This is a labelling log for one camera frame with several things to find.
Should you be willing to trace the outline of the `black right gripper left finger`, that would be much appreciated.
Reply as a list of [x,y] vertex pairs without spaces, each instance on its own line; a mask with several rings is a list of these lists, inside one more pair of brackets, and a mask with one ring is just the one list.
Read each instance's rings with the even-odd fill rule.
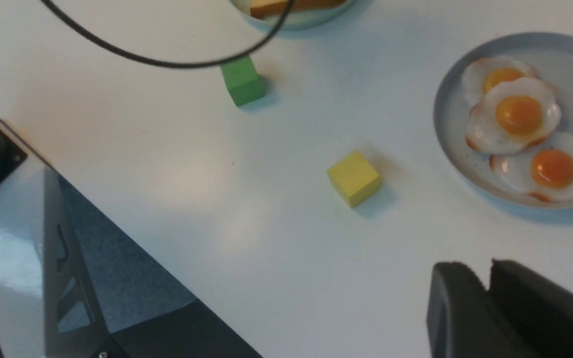
[[538,358],[464,263],[432,268],[427,333],[433,358]]

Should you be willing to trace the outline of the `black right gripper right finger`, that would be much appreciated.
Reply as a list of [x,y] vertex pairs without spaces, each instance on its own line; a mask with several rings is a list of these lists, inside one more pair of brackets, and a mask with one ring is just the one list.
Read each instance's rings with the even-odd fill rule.
[[573,358],[573,293],[511,260],[494,260],[489,294],[539,358]]

